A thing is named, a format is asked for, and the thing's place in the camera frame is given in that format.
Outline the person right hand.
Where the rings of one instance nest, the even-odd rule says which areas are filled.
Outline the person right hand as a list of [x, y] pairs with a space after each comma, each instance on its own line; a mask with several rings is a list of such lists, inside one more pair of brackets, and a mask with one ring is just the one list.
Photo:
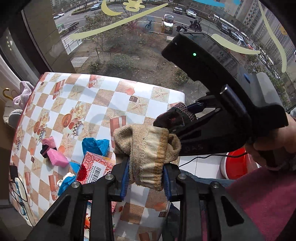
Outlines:
[[[257, 139], [253, 144], [245, 144], [246, 152], [260, 166], [272, 171], [295, 170], [295, 119], [286, 114], [288, 126], [278, 128], [263, 137]], [[273, 151], [277, 154], [277, 160], [272, 167], [264, 157], [262, 152]]]

